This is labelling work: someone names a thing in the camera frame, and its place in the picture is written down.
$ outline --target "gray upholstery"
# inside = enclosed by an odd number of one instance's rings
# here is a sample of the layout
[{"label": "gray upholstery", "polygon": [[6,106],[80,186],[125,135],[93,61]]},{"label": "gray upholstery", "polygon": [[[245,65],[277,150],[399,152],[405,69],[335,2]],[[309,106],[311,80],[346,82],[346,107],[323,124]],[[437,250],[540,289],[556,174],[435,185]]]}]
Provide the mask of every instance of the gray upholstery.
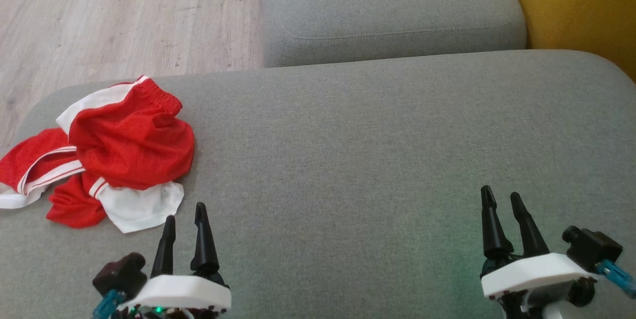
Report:
[{"label": "gray upholstery", "polygon": [[[600,57],[518,50],[159,84],[197,135],[175,271],[188,272],[204,201],[234,296],[226,318],[500,318],[479,284],[486,183],[518,251],[513,190],[550,249],[565,251],[570,224],[603,230],[636,272],[636,86]],[[51,95],[18,137],[107,85]],[[48,208],[0,212],[3,318],[86,318],[106,262],[138,251],[150,270],[161,228],[64,228],[45,220]],[[632,319],[633,309],[603,283],[588,313]]]},{"label": "gray upholstery", "polygon": [[517,0],[263,0],[268,67],[525,48]]}]

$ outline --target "yellow wall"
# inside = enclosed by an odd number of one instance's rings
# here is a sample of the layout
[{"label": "yellow wall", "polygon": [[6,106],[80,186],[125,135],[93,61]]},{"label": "yellow wall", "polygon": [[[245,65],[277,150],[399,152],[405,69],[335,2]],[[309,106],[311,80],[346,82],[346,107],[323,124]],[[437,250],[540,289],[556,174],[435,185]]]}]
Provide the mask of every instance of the yellow wall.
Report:
[{"label": "yellow wall", "polygon": [[606,57],[636,81],[636,0],[519,0],[532,49]]}]

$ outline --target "white stripe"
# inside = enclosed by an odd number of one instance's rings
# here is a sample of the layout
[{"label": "white stripe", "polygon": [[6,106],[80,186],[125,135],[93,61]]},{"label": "white stripe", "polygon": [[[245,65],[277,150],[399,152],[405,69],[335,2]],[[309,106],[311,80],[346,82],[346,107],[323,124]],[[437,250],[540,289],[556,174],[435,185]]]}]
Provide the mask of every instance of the white stripe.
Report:
[{"label": "white stripe", "polygon": [[38,187],[48,185],[50,183],[54,183],[55,181],[59,179],[68,178],[69,176],[73,174],[77,174],[78,172],[82,172],[82,171],[84,171],[84,167],[82,167],[81,162],[79,162],[79,160],[73,160],[71,162],[64,163],[62,165],[59,165],[55,169],[50,170],[50,172],[47,172],[46,174],[41,176],[39,179],[35,179],[34,181],[31,181],[30,183],[28,183],[25,186],[24,194],[27,195],[34,188],[38,188]]},{"label": "white stripe", "polygon": [[95,181],[95,183],[93,184],[93,186],[90,187],[90,190],[88,191],[88,194],[91,195],[92,197],[97,198],[97,190],[98,188],[106,182],[105,178],[99,178],[97,179],[97,181]]},{"label": "white stripe", "polygon": [[74,152],[77,150],[77,147],[61,147],[58,149],[55,149],[52,152],[48,152],[46,154],[43,154],[42,156],[40,156],[38,158],[38,160],[35,160],[31,166],[26,170],[26,172],[24,173],[24,175],[22,175],[22,178],[20,179],[19,183],[18,183],[18,191],[23,194],[26,195],[27,193],[24,192],[24,187],[25,187],[25,182],[27,181],[27,177],[29,177],[29,172],[31,172],[31,169],[36,165],[36,163],[38,163],[38,161],[42,160],[43,157],[45,156],[49,156],[50,154],[57,154],[57,153],[67,153],[67,152]]},{"label": "white stripe", "polygon": [[134,86],[142,83],[147,79],[150,78],[141,76],[132,84],[114,85],[110,88],[98,90],[97,92],[91,93],[68,107],[64,111],[64,113],[57,117],[55,121],[62,128],[64,133],[68,135],[69,131],[71,130],[71,123],[73,122],[73,120],[75,120],[75,117],[77,117],[80,111],[86,109],[101,108],[109,104],[115,104],[123,101],[123,99],[126,97],[126,95],[128,95],[128,93]]}]

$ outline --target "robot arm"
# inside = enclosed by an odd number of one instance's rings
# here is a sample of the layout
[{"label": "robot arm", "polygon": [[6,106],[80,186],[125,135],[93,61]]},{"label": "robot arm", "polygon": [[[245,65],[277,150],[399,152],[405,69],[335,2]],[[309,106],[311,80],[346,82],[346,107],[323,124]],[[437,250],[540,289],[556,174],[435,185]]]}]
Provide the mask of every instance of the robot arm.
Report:
[{"label": "robot arm", "polygon": [[197,204],[197,247],[193,274],[173,275],[175,219],[168,216],[150,279],[141,272],[146,260],[131,253],[104,266],[93,286],[104,296],[93,319],[215,319],[232,305],[232,293],[219,274],[219,260],[205,204]]},{"label": "robot arm", "polygon": [[580,309],[594,297],[594,283],[606,277],[631,298],[636,296],[632,278],[614,262],[623,247],[603,233],[570,226],[563,240],[566,255],[550,253],[539,229],[519,194],[510,195],[519,224],[523,255],[504,235],[497,203],[489,186],[481,188],[483,252],[481,270],[484,296],[498,301],[507,319],[577,319]]}]

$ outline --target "gray sofa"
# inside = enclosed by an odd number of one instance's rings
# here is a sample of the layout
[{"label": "gray sofa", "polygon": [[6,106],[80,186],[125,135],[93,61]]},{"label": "gray sofa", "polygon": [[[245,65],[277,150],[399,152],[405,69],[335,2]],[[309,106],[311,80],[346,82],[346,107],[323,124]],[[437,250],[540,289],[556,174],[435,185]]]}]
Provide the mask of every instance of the gray sofa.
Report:
[{"label": "gray sofa", "polygon": [[[197,136],[175,272],[188,272],[204,201],[232,287],[226,318],[499,318],[479,284],[484,184],[516,248],[513,190],[552,251],[570,224],[602,230],[636,272],[636,86],[600,57],[516,50],[157,81]],[[16,141],[110,84],[47,97]],[[0,212],[2,318],[86,318],[106,262],[154,256],[161,228],[75,230],[46,221],[49,207]],[[607,283],[587,309],[633,312]]]}]

